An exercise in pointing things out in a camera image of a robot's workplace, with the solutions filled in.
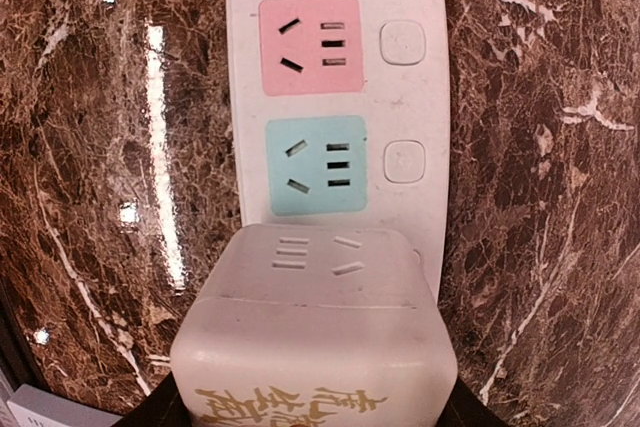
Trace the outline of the white multicolour power strip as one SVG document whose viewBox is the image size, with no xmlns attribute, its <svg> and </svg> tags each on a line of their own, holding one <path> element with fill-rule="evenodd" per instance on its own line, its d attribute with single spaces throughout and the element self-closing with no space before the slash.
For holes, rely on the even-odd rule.
<svg viewBox="0 0 640 427">
<path fill-rule="evenodd" d="M 441 283 L 445 0 L 226 0 L 241 219 L 402 233 Z"/>
</svg>

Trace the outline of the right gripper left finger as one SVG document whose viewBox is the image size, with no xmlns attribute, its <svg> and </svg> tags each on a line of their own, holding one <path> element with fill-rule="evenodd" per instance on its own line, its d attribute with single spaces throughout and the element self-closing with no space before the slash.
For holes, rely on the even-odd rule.
<svg viewBox="0 0 640 427">
<path fill-rule="evenodd" d="M 191 427 L 174 376 L 167 375 L 149 397 L 114 427 Z"/>
</svg>

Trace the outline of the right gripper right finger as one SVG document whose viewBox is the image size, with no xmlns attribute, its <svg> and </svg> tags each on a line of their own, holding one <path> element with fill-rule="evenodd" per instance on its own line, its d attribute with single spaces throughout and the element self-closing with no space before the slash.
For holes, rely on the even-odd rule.
<svg viewBox="0 0 640 427">
<path fill-rule="evenodd" d="M 486 407 L 460 377 L 439 417 L 439 427 L 508 427 Z"/>
</svg>

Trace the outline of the white cube socket adapter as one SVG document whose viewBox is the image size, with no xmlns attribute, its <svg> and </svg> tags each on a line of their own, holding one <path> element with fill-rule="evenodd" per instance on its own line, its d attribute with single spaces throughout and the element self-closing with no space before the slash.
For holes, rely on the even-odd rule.
<svg viewBox="0 0 640 427">
<path fill-rule="evenodd" d="M 229 242 L 170 366 L 195 426 L 433 426 L 458 374 L 400 233 L 263 224 Z"/>
</svg>

